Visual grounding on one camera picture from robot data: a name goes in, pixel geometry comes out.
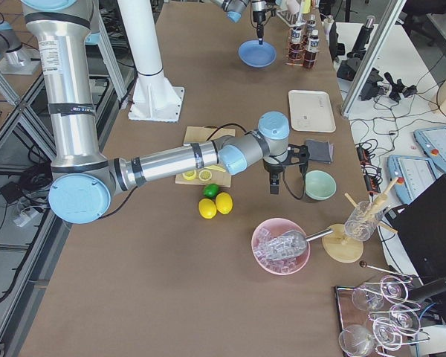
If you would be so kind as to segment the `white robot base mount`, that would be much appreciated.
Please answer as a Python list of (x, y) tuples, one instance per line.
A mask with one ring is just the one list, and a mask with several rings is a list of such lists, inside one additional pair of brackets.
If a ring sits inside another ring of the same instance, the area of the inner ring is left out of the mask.
[(118, 6), (138, 74), (129, 119), (177, 122), (184, 88), (164, 74), (150, 2), (122, 0)]

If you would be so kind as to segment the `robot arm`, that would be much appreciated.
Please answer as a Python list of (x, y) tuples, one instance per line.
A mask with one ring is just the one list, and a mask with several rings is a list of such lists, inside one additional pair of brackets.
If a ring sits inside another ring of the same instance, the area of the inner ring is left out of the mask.
[(258, 43), (264, 43), (264, 27), (269, 18), (276, 15), (276, 1), (265, 0), (211, 0), (220, 7), (227, 18), (232, 22), (238, 22), (248, 5), (251, 6), (251, 24), (256, 29)]
[(24, 1), (22, 6), (26, 26), (39, 45), (56, 146), (48, 202), (61, 219), (93, 222), (108, 215), (119, 193), (213, 164), (235, 175), (262, 161), (271, 185), (288, 166), (306, 172), (308, 148), (289, 143), (288, 119), (280, 112), (265, 113), (257, 128), (240, 137), (191, 142), (131, 160), (108, 159), (97, 142), (85, 52), (85, 41), (95, 38), (97, 3)]

